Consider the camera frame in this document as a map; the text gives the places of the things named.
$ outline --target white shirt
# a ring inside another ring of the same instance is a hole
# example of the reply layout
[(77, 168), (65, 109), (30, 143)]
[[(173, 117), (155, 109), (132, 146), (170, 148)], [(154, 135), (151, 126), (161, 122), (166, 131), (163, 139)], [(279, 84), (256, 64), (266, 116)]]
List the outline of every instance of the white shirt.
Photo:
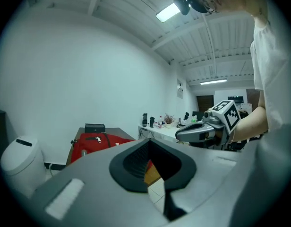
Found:
[(250, 51), (255, 89), (263, 90), (269, 131), (291, 124), (291, 28), (271, 0), (268, 23), (255, 26)]

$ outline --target red suitcase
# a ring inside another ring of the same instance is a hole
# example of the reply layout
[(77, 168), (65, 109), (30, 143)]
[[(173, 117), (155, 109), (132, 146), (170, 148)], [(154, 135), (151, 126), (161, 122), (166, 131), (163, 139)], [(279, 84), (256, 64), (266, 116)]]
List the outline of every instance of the red suitcase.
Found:
[(123, 139), (121, 137), (107, 133), (84, 133), (78, 140), (73, 141), (73, 152), (71, 163), (81, 158), (84, 154), (107, 149), (134, 140)]

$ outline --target brown door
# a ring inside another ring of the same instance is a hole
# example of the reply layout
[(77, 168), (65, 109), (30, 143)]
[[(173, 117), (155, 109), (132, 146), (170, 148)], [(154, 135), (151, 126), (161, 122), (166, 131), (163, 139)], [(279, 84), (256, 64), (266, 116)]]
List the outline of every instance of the brown door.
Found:
[(255, 89), (246, 89), (248, 103), (253, 105), (253, 110), (258, 107), (260, 92)]
[(208, 108), (214, 105), (214, 96), (197, 96), (198, 106), (200, 112), (205, 112)]

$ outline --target ceiling light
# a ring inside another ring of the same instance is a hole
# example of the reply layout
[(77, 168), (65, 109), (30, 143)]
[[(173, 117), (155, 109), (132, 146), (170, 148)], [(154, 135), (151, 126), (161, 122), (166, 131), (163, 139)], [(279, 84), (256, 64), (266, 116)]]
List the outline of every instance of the ceiling light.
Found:
[(156, 15), (156, 17), (161, 21), (165, 22), (169, 18), (173, 17), (175, 14), (180, 12), (179, 8), (175, 3), (172, 3), (170, 6), (162, 10), (160, 13)]
[(212, 84), (212, 83), (219, 83), (219, 82), (226, 82), (227, 79), (223, 79), (223, 80), (216, 80), (216, 81), (206, 81), (206, 82), (201, 82), (201, 85), (206, 85), (206, 84)]

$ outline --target floor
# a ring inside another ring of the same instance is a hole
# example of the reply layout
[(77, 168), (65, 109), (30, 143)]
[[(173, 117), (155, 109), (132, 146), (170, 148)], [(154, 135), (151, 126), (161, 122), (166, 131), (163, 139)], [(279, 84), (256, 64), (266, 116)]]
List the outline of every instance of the floor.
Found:
[[(53, 176), (58, 174), (60, 171), (56, 170), (51, 170)], [(46, 181), (49, 180), (52, 177), (49, 169), (46, 170)], [(160, 178), (157, 182), (152, 184), (151, 186), (148, 187), (148, 193), (151, 201), (155, 205), (155, 207), (163, 213), (164, 209), (164, 196), (165, 196), (165, 191), (164, 191), (164, 180)]]

